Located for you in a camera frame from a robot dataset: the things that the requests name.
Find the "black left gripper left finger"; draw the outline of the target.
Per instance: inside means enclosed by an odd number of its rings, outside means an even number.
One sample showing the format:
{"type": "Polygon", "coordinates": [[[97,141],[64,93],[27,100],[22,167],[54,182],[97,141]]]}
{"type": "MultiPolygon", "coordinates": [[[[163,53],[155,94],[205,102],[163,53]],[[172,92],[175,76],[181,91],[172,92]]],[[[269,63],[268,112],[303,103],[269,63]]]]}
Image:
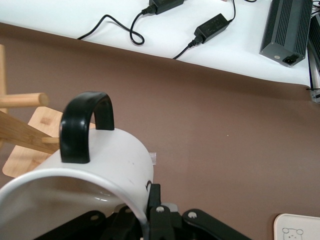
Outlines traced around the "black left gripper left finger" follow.
{"type": "Polygon", "coordinates": [[[143,230],[125,204],[115,207],[110,216],[88,211],[40,236],[37,240],[142,240],[143,230]]]}

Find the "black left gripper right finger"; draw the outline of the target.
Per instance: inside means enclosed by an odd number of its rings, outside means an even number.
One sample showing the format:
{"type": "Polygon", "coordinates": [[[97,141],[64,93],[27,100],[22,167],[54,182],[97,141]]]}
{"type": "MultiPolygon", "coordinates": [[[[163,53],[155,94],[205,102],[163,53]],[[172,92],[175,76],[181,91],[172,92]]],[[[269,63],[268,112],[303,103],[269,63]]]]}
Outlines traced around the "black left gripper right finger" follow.
{"type": "Polygon", "coordinates": [[[248,240],[249,237],[193,208],[180,214],[161,203],[161,186],[151,184],[147,204],[150,240],[248,240]]]}

